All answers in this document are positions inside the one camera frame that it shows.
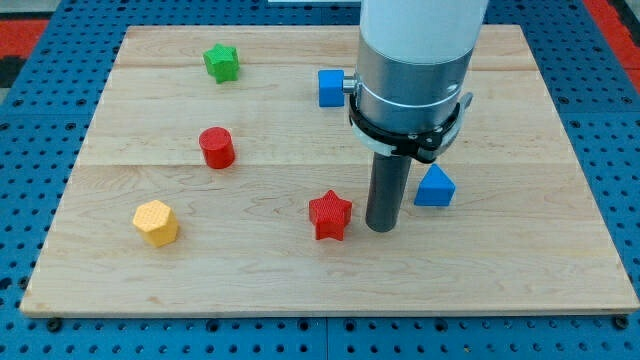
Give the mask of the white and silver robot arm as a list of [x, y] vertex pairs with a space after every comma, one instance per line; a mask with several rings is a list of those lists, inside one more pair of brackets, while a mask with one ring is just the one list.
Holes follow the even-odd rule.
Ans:
[[436, 129], [453, 112], [487, 0], [363, 0], [355, 107], [395, 134]]

